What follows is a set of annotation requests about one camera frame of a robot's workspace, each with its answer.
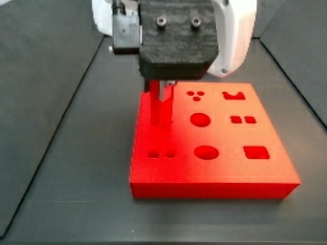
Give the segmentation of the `black textured gripper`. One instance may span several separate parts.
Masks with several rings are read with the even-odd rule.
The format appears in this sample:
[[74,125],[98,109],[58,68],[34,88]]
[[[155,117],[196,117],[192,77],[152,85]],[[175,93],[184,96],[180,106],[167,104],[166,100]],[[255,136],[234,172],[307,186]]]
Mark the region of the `black textured gripper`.
[[175,80],[200,79],[219,54],[211,0],[139,0],[139,71],[159,79],[159,101],[171,98]]

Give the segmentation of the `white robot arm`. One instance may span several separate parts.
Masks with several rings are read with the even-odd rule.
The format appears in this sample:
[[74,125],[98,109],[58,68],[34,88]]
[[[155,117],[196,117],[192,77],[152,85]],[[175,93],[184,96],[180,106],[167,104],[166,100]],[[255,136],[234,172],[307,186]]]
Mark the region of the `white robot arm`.
[[116,55],[136,55],[144,91],[167,100],[172,86],[240,67],[252,38],[256,0],[91,0]]

